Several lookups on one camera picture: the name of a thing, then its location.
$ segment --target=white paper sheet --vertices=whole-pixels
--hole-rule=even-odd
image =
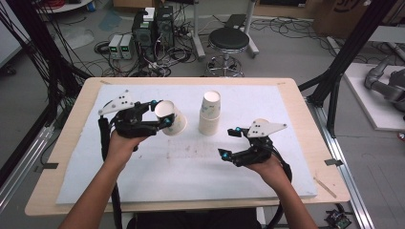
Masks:
[[[118,179],[122,202],[174,201],[225,198],[275,198],[261,178],[245,167],[224,162],[218,148],[239,152],[249,147],[244,137],[227,135],[227,129],[249,127],[256,118],[286,123],[288,127],[270,136],[290,164],[293,186],[302,198],[317,195],[309,168],[277,87],[215,85],[105,85],[96,99],[80,140],[72,154],[57,203],[74,203],[102,164],[97,111],[129,90],[135,100],[171,100],[187,117],[186,129],[175,136],[162,132],[139,145]],[[219,131],[213,136],[198,131],[203,94],[221,94]],[[114,114],[105,115],[111,120]],[[148,112],[143,120],[156,120]]]

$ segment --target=human hand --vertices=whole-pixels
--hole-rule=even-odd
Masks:
[[[276,193],[282,192],[284,188],[290,186],[283,166],[276,156],[272,156],[265,162],[247,165],[246,167],[258,173],[263,181]]]
[[[111,133],[108,155],[104,164],[112,165],[114,168],[122,171],[129,158],[131,158],[134,148],[146,138],[147,136],[126,138],[118,135],[117,131],[113,131]]]

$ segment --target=chair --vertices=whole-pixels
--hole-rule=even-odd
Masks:
[[[220,28],[209,34],[208,43],[211,48],[222,52],[223,55],[212,57],[207,63],[205,76],[244,77],[241,62],[230,56],[232,53],[242,52],[249,44],[249,37],[242,31],[233,28]]]

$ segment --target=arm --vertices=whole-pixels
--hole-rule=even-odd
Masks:
[[[265,183],[276,192],[286,214],[289,228],[318,228],[275,156],[263,163],[246,167],[258,173]]]
[[[107,158],[59,228],[98,228],[120,172],[134,147],[145,138],[128,139],[112,133]]]

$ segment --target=white paper cup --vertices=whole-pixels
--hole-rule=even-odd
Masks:
[[[203,135],[214,135],[218,132],[218,126],[220,124],[220,117],[214,119],[206,119],[200,115],[199,131]]]
[[[221,114],[221,95],[216,91],[208,91],[203,95],[200,115],[206,119],[215,119]]]
[[[162,131],[166,135],[177,135],[185,129],[185,126],[187,126],[187,118],[179,111],[179,109],[177,109],[173,102],[169,100],[163,100],[155,108],[155,115],[158,118],[170,114],[175,115],[175,120],[170,127],[163,128]]]

